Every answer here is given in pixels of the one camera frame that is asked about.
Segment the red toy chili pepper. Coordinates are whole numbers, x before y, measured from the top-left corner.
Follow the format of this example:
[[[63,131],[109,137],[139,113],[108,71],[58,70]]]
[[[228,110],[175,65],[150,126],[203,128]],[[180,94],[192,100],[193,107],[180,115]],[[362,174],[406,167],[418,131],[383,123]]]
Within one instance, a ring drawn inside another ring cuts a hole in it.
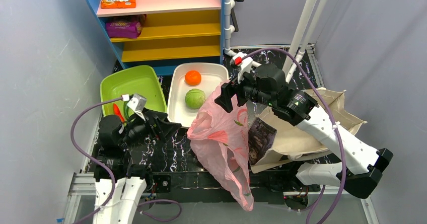
[[[113,112],[114,112],[114,114],[119,117],[119,119],[121,120],[122,123],[124,123],[125,119],[122,116],[119,107],[115,103],[113,103],[112,106],[113,106]]]

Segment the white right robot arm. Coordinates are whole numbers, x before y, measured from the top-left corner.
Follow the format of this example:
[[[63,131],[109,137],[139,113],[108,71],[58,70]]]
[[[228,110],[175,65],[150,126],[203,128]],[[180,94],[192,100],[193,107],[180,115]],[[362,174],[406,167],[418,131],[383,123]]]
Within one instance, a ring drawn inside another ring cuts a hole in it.
[[[343,186],[349,194],[366,199],[393,158],[388,149],[377,150],[332,121],[312,96],[290,88],[284,72],[273,64],[262,64],[253,76],[244,72],[222,84],[215,103],[231,113],[234,96],[238,106],[251,101],[270,107],[279,119],[311,135],[340,158],[336,164],[301,164],[295,174],[303,185]]]

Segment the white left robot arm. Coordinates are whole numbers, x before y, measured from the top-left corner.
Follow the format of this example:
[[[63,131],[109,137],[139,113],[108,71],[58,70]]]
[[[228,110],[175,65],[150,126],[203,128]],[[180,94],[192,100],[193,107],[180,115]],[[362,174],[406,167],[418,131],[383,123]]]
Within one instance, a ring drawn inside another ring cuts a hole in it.
[[[128,122],[117,115],[107,115],[99,122],[101,146],[94,170],[95,209],[93,223],[132,223],[142,193],[151,184],[145,165],[131,163],[128,146],[145,137],[165,142],[180,128],[169,122],[167,114],[144,109],[143,116],[132,114]]]

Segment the green toy cabbage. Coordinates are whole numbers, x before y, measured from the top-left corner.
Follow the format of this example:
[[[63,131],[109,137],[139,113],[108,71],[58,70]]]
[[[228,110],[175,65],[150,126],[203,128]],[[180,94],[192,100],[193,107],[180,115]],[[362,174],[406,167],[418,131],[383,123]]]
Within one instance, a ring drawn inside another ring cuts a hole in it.
[[[205,101],[205,92],[200,89],[191,89],[185,95],[186,106],[190,109],[199,109]]]

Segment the orange toy fruit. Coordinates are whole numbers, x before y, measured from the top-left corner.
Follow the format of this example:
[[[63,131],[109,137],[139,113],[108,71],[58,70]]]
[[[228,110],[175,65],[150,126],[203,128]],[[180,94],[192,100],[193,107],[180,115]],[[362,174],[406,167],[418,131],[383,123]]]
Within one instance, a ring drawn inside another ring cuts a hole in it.
[[[189,86],[197,86],[201,83],[202,76],[196,70],[190,70],[185,74],[185,82]]]

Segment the green toy cucumber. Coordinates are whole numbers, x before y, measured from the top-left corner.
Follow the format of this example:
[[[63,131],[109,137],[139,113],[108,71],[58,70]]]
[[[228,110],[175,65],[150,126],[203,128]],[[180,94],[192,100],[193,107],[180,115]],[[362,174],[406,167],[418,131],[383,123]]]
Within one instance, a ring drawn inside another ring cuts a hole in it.
[[[132,122],[133,118],[132,118],[132,114],[130,113],[130,107],[127,105],[129,101],[125,101],[123,103],[123,112],[124,112],[124,118],[126,121],[128,122]]]

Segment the pink plastic grocery bag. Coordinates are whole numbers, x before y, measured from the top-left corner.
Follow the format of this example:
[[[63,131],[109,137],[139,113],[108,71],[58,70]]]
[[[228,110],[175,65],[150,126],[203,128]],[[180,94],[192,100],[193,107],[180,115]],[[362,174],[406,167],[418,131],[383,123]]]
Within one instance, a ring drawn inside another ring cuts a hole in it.
[[[220,93],[217,86],[208,96],[187,137],[202,166],[245,211],[251,211],[254,197],[250,189],[247,107],[237,106],[237,97],[233,96],[233,110],[227,113],[215,103]]]

